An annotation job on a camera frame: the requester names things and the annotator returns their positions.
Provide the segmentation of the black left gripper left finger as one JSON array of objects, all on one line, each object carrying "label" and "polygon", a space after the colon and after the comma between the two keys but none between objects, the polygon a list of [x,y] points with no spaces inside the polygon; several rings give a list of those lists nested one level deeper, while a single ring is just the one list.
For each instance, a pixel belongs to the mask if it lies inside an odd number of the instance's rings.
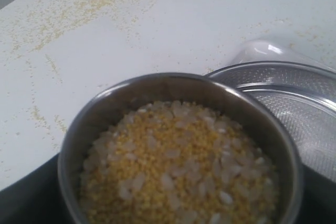
[{"label": "black left gripper left finger", "polygon": [[1,223],[68,223],[57,176],[58,155],[1,190]]}]

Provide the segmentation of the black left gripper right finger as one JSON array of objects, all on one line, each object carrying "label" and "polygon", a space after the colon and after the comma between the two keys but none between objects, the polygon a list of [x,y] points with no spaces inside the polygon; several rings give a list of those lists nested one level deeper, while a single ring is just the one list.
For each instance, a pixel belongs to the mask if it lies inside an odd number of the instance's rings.
[{"label": "black left gripper right finger", "polygon": [[304,166],[304,197],[296,223],[335,224],[335,183]]}]

